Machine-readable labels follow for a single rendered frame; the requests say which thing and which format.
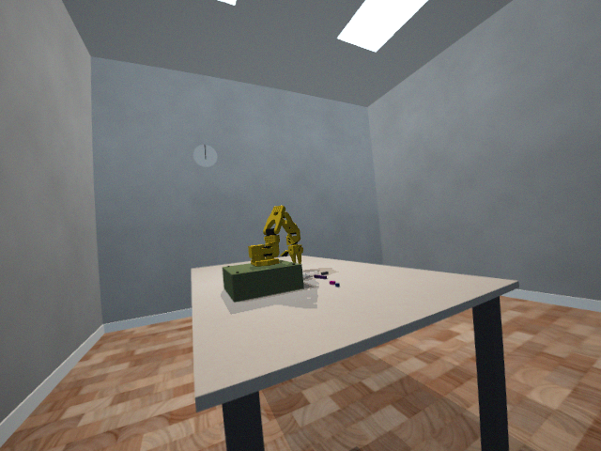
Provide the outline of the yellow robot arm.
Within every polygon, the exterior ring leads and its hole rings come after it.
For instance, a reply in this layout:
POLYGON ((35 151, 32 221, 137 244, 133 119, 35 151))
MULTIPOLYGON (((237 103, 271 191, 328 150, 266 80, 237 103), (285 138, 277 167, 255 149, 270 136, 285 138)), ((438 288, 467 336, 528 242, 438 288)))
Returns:
POLYGON ((279 263, 279 258, 275 257, 280 254, 280 235, 277 234, 279 234, 281 226, 285 229, 285 232, 288 233, 286 236, 286 245, 297 244, 300 241, 300 229, 292 221, 288 212, 285 212, 285 206, 273 207, 271 215, 263 230, 264 235, 266 235, 264 237, 266 243, 252 245, 254 255, 254 259, 251 260, 252 265, 259 267, 279 263), (286 218, 286 220, 284 220, 284 218, 286 218), (271 228, 274 224, 276 224, 275 228, 271 228), (292 234, 297 234, 297 236, 292 236, 292 234))

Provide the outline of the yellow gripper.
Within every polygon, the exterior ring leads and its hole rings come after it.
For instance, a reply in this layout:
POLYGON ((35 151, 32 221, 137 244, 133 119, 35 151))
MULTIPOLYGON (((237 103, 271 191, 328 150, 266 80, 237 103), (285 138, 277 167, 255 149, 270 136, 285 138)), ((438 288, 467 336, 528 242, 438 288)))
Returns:
POLYGON ((290 255, 292 262, 297 263, 296 262, 296 255, 297 255, 297 259, 298 259, 298 263, 301 264, 301 254, 303 253, 303 248, 301 244, 293 244, 288 246, 288 250, 284 251, 280 257, 287 257, 288 254, 290 255))

